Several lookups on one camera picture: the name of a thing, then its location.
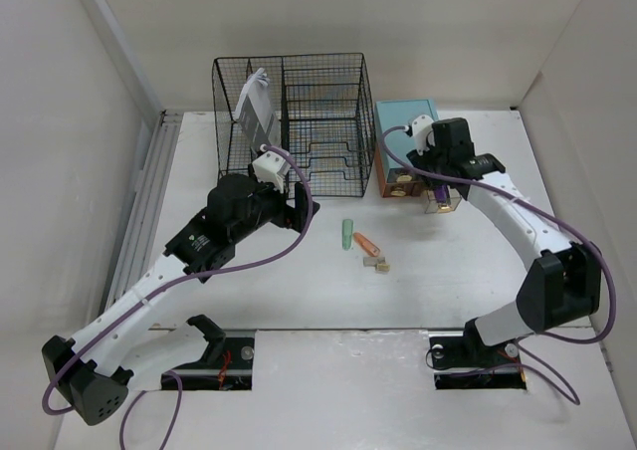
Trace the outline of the clear drawer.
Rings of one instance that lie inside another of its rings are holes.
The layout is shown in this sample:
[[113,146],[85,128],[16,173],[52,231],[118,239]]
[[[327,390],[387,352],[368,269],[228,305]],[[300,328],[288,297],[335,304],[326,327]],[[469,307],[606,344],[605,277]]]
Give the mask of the clear drawer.
[[457,209],[462,200],[456,189],[442,185],[426,189],[421,193],[421,202],[426,214],[445,214]]

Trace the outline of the green highlighter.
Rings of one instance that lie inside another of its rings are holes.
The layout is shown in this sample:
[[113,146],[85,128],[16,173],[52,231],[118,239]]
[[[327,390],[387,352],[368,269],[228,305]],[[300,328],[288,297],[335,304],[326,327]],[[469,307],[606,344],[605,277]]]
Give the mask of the green highlighter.
[[348,251],[352,246],[353,220],[346,218],[341,223],[341,245],[342,249]]

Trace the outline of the grey packaged notebook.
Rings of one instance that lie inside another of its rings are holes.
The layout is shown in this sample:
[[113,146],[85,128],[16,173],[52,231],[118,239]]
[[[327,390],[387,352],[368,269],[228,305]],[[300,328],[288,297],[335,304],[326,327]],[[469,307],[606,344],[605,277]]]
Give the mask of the grey packaged notebook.
[[282,144],[281,122],[271,99],[270,78],[264,68],[259,68],[244,84],[235,117],[254,152],[259,152],[263,145]]

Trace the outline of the purple black highlighter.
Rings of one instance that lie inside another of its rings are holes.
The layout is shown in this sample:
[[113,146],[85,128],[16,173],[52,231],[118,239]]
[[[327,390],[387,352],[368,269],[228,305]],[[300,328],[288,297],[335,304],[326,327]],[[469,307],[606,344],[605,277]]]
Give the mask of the purple black highlighter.
[[439,208],[448,207],[450,203],[449,189],[446,185],[440,185],[433,189],[434,197]]

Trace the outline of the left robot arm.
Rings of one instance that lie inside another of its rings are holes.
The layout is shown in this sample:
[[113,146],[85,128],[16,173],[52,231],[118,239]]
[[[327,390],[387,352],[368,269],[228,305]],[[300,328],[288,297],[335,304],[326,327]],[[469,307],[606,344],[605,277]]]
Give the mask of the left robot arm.
[[231,266],[237,245],[267,224],[305,238],[319,204],[301,176],[289,205],[279,175],[228,174],[165,246],[145,275],[104,313],[69,338],[53,336],[42,347],[49,383],[41,405],[48,415],[76,412],[98,425],[115,414],[131,391],[160,387],[174,368],[190,362],[208,367],[222,357],[224,331],[209,317],[189,317],[177,330],[144,341],[145,332],[174,310],[185,283],[247,271]]

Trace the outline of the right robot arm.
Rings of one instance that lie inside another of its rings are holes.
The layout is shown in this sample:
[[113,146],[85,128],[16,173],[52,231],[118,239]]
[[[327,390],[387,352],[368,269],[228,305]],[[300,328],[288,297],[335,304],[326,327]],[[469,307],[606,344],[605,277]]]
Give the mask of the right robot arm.
[[601,268],[591,250],[531,211],[504,165],[490,153],[476,153],[465,119],[421,115],[407,132],[416,145],[407,158],[435,195],[457,190],[501,232],[527,271],[512,302],[466,323],[455,346],[462,358],[480,365],[499,345],[597,312]]

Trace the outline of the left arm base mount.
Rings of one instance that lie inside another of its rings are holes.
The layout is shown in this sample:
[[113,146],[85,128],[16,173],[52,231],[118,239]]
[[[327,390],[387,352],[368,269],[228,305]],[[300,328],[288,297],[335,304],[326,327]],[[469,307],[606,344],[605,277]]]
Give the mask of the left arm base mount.
[[204,315],[186,321],[203,335],[205,347],[197,359],[173,371],[185,391],[249,391],[253,384],[256,332],[224,331]]

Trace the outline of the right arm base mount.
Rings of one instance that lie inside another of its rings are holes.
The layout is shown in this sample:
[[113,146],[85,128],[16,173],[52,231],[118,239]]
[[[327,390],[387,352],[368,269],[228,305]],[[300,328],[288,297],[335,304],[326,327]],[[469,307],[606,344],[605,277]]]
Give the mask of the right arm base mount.
[[462,332],[432,333],[425,361],[437,390],[527,389],[514,340],[484,346]]

